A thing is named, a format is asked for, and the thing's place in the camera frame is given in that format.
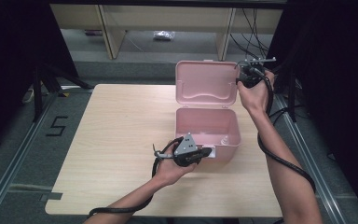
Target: pink box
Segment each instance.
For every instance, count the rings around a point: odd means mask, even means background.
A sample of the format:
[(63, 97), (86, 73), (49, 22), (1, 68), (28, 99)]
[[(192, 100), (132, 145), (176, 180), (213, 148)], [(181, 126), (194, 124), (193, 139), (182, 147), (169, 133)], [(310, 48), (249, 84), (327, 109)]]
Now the pink box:
[(240, 68), (230, 62), (181, 61), (176, 65), (175, 136), (191, 133), (198, 147), (214, 148), (210, 158), (230, 161), (241, 143), (236, 113)]

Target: light wood tabletop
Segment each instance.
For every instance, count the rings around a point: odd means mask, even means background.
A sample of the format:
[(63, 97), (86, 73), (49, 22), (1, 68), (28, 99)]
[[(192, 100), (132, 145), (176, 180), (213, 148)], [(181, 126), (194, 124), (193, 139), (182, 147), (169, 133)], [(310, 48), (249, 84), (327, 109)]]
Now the light wood tabletop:
[[(171, 85), (97, 85), (77, 128), (46, 211), (86, 215), (107, 206), (150, 179), (153, 144), (174, 138), (182, 107)], [(241, 144), (228, 162), (203, 159), (196, 170), (161, 189), (136, 216), (281, 217), (256, 128), (239, 96), (230, 107), (238, 117)]]

